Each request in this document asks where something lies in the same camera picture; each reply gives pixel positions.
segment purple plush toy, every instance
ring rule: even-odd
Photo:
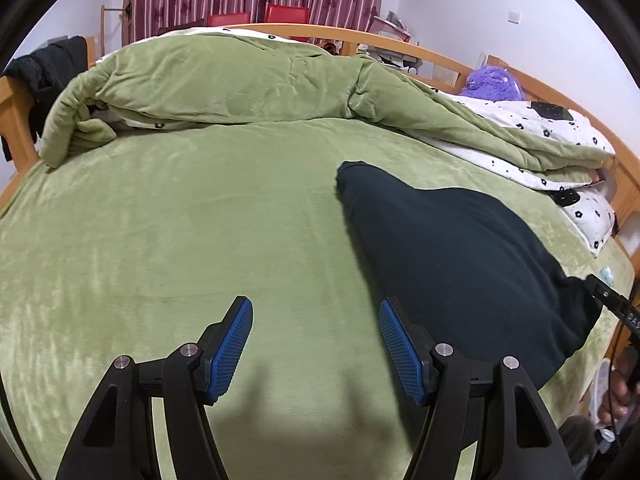
[[[506,68],[490,65],[469,74],[460,95],[487,101],[524,101],[516,78]]]

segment wooden chair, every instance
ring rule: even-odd
[[[225,25],[241,25],[242,23],[251,23],[249,12],[210,14],[207,18],[207,27],[224,27]]]
[[[310,12],[311,9],[308,7],[267,4],[264,21],[266,23],[308,23]],[[291,39],[306,43],[309,38],[292,37]]]

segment wooden bed frame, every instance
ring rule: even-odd
[[[410,75],[410,77],[414,79],[452,94],[460,92],[465,85],[466,77],[474,70],[471,67],[420,46],[348,28],[301,25],[297,23],[249,23],[245,25],[231,25],[228,28],[248,28],[259,32],[275,34],[284,38],[301,36],[304,38],[341,41],[342,47],[340,54],[342,56],[353,56],[356,54],[358,45],[361,43],[386,48],[387,50],[408,56],[414,56],[429,61],[436,66],[441,66],[456,72],[458,76],[453,86],[426,77]],[[94,38],[86,38],[86,40],[88,65],[93,66],[95,63],[95,40]],[[616,150],[616,156],[611,157],[611,159],[606,162],[604,169],[610,172],[610,175],[616,183],[616,191],[611,205],[616,211],[620,227],[624,225],[625,221],[633,212],[640,211],[640,159],[638,159],[616,134],[579,104],[542,81],[509,67],[503,60],[497,57],[489,56],[488,63],[507,68],[518,79],[527,99],[558,104],[565,108],[576,110],[588,117],[591,124],[609,139],[613,148]],[[17,173],[12,177],[7,187],[0,193],[0,210],[11,200],[12,195],[23,180],[24,175],[38,161],[38,154],[31,141],[28,124],[28,115],[31,106],[33,106],[33,99],[19,81],[7,77],[0,78],[0,135],[2,135],[9,144],[17,170]],[[632,254],[628,254],[628,256],[636,276],[639,276],[640,250],[635,250]]]

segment black jacket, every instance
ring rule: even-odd
[[[66,85],[87,70],[86,41],[81,36],[53,43],[12,60],[2,75],[23,81],[36,104],[29,113],[31,139],[42,135],[44,121],[54,101]],[[9,147],[2,138],[4,158],[12,160]]]
[[[515,356],[539,389],[600,317],[582,280],[566,276],[533,231],[491,196],[414,189],[364,162],[345,162],[337,188],[381,293],[468,359]],[[479,434],[476,400],[465,446]],[[402,400],[401,411],[414,433],[424,413]]]

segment human hand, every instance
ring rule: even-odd
[[[606,426],[613,424],[611,413],[613,412],[613,419],[620,420],[626,416],[629,410],[629,403],[634,395],[640,394],[640,383],[636,384],[635,392],[629,391],[626,386],[626,378],[630,373],[630,363],[627,352],[620,352],[620,355],[616,358],[614,365],[615,370],[611,371],[611,403],[609,405],[609,391],[607,390],[602,397],[602,404],[598,410],[598,418]],[[640,417],[640,406],[637,406],[632,415],[629,417],[628,424],[635,424]]]

